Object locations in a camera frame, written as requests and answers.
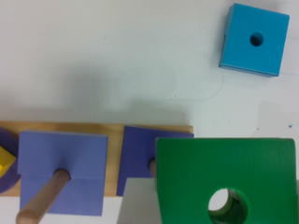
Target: cyan block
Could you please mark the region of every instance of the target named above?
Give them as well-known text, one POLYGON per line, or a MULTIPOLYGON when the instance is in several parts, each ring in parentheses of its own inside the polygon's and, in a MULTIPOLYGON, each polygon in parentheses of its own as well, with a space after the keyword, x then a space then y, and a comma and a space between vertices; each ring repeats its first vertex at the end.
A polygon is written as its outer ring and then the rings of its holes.
POLYGON ((71 176, 49 213, 102 216, 107 136, 25 131, 20 134, 19 174, 23 208, 58 169, 71 176))
POLYGON ((279 75, 289 15, 233 4, 224 31, 220 67, 279 75))

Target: blue square block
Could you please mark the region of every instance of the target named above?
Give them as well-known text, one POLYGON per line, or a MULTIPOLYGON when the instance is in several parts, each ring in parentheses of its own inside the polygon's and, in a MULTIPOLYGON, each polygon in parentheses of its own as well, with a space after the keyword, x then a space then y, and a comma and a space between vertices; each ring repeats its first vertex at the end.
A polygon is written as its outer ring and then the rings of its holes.
POLYGON ((117 190, 118 196, 123 195, 128 177, 152 177, 149 163, 155 158, 157 138, 193 138, 193 134, 125 126, 117 190))
POLYGON ((25 131, 20 134, 21 208, 58 169, 71 179, 49 213, 102 216, 107 136, 91 133, 25 131))
POLYGON ((289 15, 233 4, 224 31, 220 67, 277 77, 289 15))

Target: white surface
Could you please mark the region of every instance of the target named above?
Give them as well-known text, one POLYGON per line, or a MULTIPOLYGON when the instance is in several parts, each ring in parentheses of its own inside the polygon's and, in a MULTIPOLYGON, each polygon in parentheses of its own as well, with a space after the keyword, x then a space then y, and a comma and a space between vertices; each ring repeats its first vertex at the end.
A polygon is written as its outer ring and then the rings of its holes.
POLYGON ((118 224, 162 224, 154 178, 127 178, 118 224))
MULTIPOLYGON (((191 124, 197 137, 298 143, 299 2, 237 1, 291 15, 277 78, 218 67, 233 2, 0 0, 0 119, 191 124)), ((110 216, 55 223, 115 223, 114 200, 110 216)), ((15 199, 0 204, 17 211, 15 199)), ((13 219, 0 210, 0 223, 13 219)))

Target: yellow block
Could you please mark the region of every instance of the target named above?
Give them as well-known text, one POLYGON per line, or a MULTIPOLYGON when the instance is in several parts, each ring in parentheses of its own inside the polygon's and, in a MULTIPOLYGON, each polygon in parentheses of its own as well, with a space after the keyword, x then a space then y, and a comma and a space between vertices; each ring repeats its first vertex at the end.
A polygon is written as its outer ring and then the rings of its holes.
POLYGON ((7 172, 16 158, 0 147, 0 178, 7 172))

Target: block hole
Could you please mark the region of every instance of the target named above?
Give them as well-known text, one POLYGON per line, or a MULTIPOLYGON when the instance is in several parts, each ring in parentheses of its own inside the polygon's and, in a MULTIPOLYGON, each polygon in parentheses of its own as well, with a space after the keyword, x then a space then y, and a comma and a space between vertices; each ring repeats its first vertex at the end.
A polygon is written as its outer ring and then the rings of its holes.
POLYGON ((259 47, 263 43, 263 35, 259 32, 256 32, 250 36, 250 43, 255 47, 259 47))
POLYGON ((209 217, 215 224, 242 224, 248 215, 244 197, 232 189, 220 189, 208 204, 209 217))

